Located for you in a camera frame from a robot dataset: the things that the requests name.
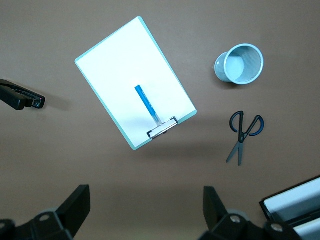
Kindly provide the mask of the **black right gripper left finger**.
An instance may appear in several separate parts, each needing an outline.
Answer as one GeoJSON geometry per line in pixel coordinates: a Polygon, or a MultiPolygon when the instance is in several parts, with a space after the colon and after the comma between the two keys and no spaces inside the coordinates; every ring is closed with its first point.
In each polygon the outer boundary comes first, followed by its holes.
{"type": "Polygon", "coordinates": [[[79,185],[57,208],[44,210],[14,231],[16,240],[72,240],[91,210],[90,187],[79,185]]]}

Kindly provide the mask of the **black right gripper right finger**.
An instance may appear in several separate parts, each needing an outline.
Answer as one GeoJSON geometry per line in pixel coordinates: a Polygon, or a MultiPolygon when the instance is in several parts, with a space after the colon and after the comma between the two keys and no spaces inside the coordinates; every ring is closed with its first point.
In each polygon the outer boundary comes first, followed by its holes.
{"type": "Polygon", "coordinates": [[[203,188],[203,215],[208,230],[200,240],[264,240],[264,230],[240,213],[230,213],[225,208],[215,188],[203,188]]]}

